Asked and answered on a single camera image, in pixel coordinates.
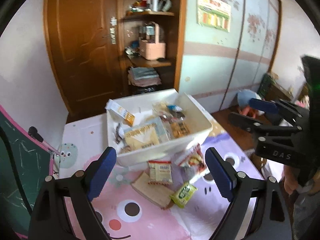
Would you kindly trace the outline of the red white chip bag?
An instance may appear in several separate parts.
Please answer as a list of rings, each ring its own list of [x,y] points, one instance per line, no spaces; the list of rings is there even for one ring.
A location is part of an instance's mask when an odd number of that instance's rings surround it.
[[[174,164],[183,168],[188,177],[194,177],[207,168],[200,144],[175,154]]]

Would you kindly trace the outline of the brown white snack packet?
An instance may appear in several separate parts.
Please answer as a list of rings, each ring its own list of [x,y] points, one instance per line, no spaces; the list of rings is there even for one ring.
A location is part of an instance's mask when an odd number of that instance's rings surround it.
[[[125,133],[124,133],[124,130],[121,126],[121,123],[119,123],[117,126],[116,126],[116,133],[115,133],[115,142],[116,144],[119,144],[125,137]]]

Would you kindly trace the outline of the orange white snack packet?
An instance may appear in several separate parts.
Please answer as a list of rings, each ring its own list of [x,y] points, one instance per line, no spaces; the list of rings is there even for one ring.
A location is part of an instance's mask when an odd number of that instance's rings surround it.
[[[135,116],[131,114],[129,111],[121,107],[118,103],[116,103],[114,100],[110,99],[108,100],[105,109],[107,111],[111,111],[113,114],[115,114],[117,117],[121,118],[127,125],[133,126],[135,121]]]

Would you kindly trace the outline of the white plastic bin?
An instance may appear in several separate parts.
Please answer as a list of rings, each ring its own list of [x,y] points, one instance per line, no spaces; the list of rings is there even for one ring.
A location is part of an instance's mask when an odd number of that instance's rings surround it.
[[[175,89],[110,99],[107,143],[121,166],[161,159],[202,144],[212,131],[208,113]]]

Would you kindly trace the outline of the green chalkboard pink frame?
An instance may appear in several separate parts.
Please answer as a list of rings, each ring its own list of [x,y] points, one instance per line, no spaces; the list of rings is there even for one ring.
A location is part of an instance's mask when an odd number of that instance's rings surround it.
[[[1,107],[1,217],[26,239],[46,176],[59,177],[59,152],[33,138]]]

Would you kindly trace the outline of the yellow envelope snack bag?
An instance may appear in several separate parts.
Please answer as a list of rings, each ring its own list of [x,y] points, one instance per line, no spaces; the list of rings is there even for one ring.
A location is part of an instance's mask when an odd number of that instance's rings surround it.
[[[132,129],[127,129],[124,133],[125,144],[133,151],[156,146],[169,141],[169,137],[164,127],[155,122],[135,126]]]

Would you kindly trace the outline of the green snack packet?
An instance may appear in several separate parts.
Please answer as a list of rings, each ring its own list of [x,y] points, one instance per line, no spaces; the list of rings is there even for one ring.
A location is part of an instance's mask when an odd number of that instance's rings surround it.
[[[180,208],[184,208],[192,198],[197,188],[186,182],[176,192],[170,195],[170,199]]]

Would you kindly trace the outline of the wall calendar poster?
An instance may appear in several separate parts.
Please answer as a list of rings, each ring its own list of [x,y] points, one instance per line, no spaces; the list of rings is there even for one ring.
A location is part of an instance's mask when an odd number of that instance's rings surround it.
[[[221,0],[197,0],[197,23],[226,32],[231,28],[231,6]]]

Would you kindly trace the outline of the pink plastic stool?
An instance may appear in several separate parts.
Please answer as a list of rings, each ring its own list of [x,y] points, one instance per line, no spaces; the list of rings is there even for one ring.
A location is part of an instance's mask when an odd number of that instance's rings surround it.
[[[248,116],[248,117],[251,117],[251,118],[256,118],[258,116],[258,110],[256,109],[253,109],[252,107],[250,107],[249,105],[241,108],[240,106],[238,107],[238,112],[239,114],[241,115],[244,115],[244,116]]]

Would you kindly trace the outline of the brown wooden door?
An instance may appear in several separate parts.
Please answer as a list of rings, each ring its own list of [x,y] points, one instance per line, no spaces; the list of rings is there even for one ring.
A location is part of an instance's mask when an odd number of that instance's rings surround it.
[[[111,17],[117,0],[44,0],[48,55],[63,101],[74,121],[100,114],[124,91]]]

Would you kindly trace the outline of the folded cloth stack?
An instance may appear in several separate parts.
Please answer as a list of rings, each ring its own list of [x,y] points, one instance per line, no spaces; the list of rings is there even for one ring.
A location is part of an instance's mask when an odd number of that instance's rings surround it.
[[[153,68],[131,67],[128,70],[129,85],[149,87],[161,85],[159,74]]]

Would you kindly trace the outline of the wooden corner shelf unit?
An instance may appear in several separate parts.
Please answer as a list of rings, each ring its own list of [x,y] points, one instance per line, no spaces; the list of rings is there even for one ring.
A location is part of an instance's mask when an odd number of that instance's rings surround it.
[[[124,95],[132,67],[154,68],[158,89],[179,89],[187,0],[117,0],[119,62]]]

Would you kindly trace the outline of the blue snack packet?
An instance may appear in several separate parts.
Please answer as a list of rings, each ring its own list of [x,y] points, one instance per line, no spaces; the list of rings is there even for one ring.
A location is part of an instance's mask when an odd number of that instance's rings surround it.
[[[167,105],[167,109],[171,112],[175,112],[175,113],[178,113],[178,112],[182,112],[183,109],[181,107],[179,107],[178,105]]]

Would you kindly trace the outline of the pink cartoon play mat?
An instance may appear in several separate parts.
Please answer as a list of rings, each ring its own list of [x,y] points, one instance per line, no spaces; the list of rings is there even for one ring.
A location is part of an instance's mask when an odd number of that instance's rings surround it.
[[[105,115],[65,126],[60,177],[85,170],[107,147]],[[172,167],[173,184],[150,185],[147,163],[113,168],[102,192],[92,202],[112,239],[209,239],[229,202],[222,198],[210,173],[195,182],[195,193],[184,207],[172,200],[183,185],[180,169]]]

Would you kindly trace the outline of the white red cracker packet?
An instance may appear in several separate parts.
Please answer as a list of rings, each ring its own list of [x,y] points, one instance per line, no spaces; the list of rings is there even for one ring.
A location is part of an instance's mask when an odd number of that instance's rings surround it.
[[[149,181],[151,185],[171,185],[173,184],[170,161],[148,161]]]

